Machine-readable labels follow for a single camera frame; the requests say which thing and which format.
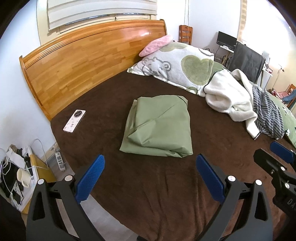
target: white cable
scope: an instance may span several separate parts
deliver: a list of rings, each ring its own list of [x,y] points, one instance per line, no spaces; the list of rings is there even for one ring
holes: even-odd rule
[[[37,141],[37,140],[38,140],[38,141],[40,142],[40,144],[41,144],[41,147],[42,147],[42,150],[43,150],[43,153],[44,153],[45,164],[47,165],[47,169],[44,168],[44,167],[39,167],[39,168],[42,168],[42,169],[48,170],[49,167],[48,167],[48,164],[47,164],[46,154],[45,154],[45,151],[44,151],[44,148],[43,148],[42,142],[41,142],[38,138],[36,138],[36,139],[34,139],[34,140],[30,143],[30,147],[32,148],[33,143],[34,143],[35,141]]]
[[[3,168],[7,167],[8,163],[9,163],[9,169],[8,169],[8,171],[5,174],[3,173],[3,175],[6,175],[10,171],[11,163],[10,163],[10,160],[9,160],[9,158],[7,156],[6,151],[3,150],[2,148],[0,148],[0,150],[2,150],[5,153],[5,157],[3,158],[3,161],[5,161],[5,164],[3,164],[2,170],[0,170],[0,174],[1,174],[1,172],[3,173]]]
[[[188,0],[188,12],[187,12],[187,42],[188,42],[188,44],[190,43],[190,41],[189,41],[189,0]]]
[[[184,8],[184,25],[186,25],[186,0],[185,0],[185,8]]]
[[[6,182],[5,182],[4,175],[2,175],[2,177],[3,177],[3,181],[4,181],[4,183],[5,183],[5,186],[6,186],[7,190],[8,190],[8,191],[10,192],[10,194],[12,195],[12,192],[9,190],[9,188],[8,188]]]
[[[39,167],[39,166],[33,166],[33,167],[36,167],[36,168],[42,168],[42,169],[45,169],[45,170],[49,170],[49,167],[48,167],[48,164],[47,164],[47,160],[46,160],[46,154],[45,154],[45,151],[44,151],[44,148],[43,148],[43,144],[42,144],[42,142],[41,142],[38,138],[37,138],[37,139],[34,139],[34,140],[30,143],[30,147],[31,147],[32,144],[33,144],[35,141],[37,141],[37,140],[40,142],[40,144],[41,144],[41,146],[42,146],[42,150],[43,150],[43,153],[44,153],[45,163],[46,163],[47,168]],[[9,188],[8,188],[6,182],[5,182],[5,179],[4,179],[4,176],[10,171],[10,168],[11,168],[11,161],[10,161],[10,159],[8,158],[7,153],[6,153],[5,150],[3,150],[2,148],[0,148],[0,150],[2,150],[2,151],[5,153],[5,157],[4,157],[4,158],[6,158],[6,160],[5,160],[5,161],[6,161],[6,162],[5,162],[5,166],[4,166],[4,164],[3,164],[3,165],[2,165],[2,168],[0,169],[0,176],[1,176],[1,173],[2,173],[2,174],[3,174],[2,177],[3,177],[4,184],[5,184],[6,188],[7,188],[7,190],[10,192],[10,194],[12,194],[12,192],[9,190]],[[6,166],[8,165],[8,162],[9,162],[9,169],[8,169],[8,171],[4,174],[4,173],[3,173],[3,168],[6,167]],[[28,167],[28,168],[25,168],[24,170],[29,170],[29,169],[32,169],[33,167]]]

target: green blanket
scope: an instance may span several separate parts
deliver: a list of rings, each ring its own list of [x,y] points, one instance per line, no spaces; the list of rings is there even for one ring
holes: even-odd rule
[[[162,95],[134,100],[120,150],[150,156],[192,155],[187,99]]]
[[[275,105],[279,108],[281,112],[281,116],[283,119],[284,130],[290,131],[290,134],[286,137],[292,143],[292,145],[296,148],[296,119],[291,111],[275,96],[269,93],[270,98],[273,100]]]

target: wooden headboard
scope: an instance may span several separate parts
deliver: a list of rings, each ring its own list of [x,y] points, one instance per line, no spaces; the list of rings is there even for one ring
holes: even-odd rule
[[[140,61],[142,49],[164,35],[164,20],[96,24],[20,56],[20,64],[35,100],[51,120],[93,87]]]

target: brown bedsheet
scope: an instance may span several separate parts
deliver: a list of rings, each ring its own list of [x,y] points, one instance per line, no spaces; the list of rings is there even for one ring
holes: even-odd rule
[[[133,100],[157,95],[182,95],[188,100],[192,156],[158,157],[119,151]],[[63,127],[76,109],[86,110],[86,114],[73,133],[66,133]],[[285,219],[272,203],[275,192],[271,177],[253,160],[254,151],[269,150],[273,140],[264,134],[252,140],[244,122],[234,122],[227,114],[211,109],[205,98],[154,77],[121,72],[67,106],[52,119],[51,127],[74,171],[99,154],[105,156],[105,169],[91,194],[122,224],[149,241],[193,241],[216,211],[219,204],[195,168],[199,153],[226,175],[250,183],[262,180],[275,235]],[[283,139],[279,142],[292,148]],[[231,220],[227,232],[235,221]]]

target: pink pillow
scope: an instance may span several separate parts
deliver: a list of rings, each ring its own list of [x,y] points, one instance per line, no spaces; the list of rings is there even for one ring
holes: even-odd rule
[[[139,53],[139,56],[144,57],[148,54],[154,53],[163,46],[169,44],[172,40],[173,36],[169,34],[159,39],[153,40],[152,42],[148,43],[148,45],[141,51],[141,53]]]

